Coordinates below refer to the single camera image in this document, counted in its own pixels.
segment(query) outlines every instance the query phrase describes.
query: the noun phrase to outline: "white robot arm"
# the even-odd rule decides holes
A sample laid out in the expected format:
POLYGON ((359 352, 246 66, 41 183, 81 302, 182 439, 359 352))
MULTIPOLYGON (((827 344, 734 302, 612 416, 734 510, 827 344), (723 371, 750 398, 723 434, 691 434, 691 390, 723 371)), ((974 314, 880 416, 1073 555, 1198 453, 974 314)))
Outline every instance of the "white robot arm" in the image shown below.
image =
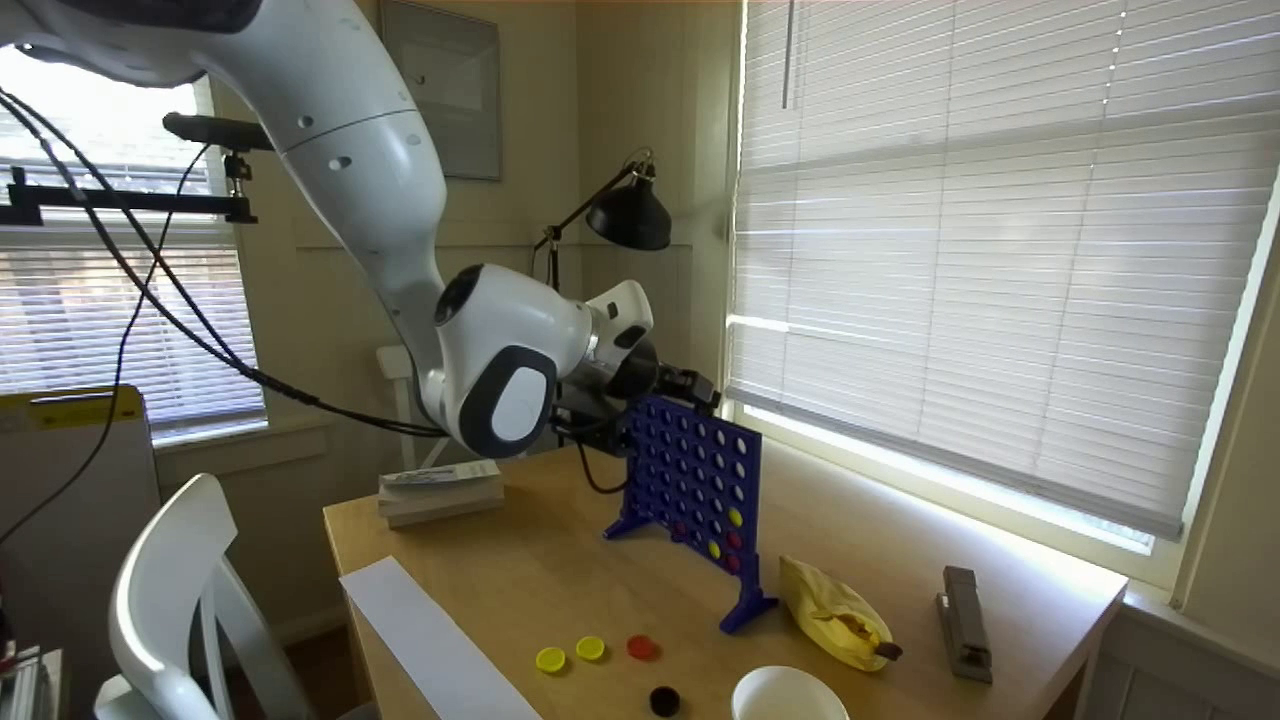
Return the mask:
POLYGON ((442 281, 436 143, 354 0, 7 0, 0 46, 129 83, 230 80, 371 281, 424 413, 480 455, 529 448, 562 379, 605 390, 653 330, 641 283, 567 305, 508 269, 442 281))

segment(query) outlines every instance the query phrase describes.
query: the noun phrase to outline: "game board stand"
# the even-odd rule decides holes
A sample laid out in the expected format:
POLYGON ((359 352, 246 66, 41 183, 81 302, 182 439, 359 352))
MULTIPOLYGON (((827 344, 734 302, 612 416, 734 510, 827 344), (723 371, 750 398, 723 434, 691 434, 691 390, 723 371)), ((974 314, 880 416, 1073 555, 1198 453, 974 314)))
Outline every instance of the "game board stand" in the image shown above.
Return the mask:
POLYGON ((738 632, 777 600, 759 588, 759 434, 712 413, 643 398, 627 416, 627 487, 610 540, 666 525, 683 543, 739 579, 722 632, 738 632))

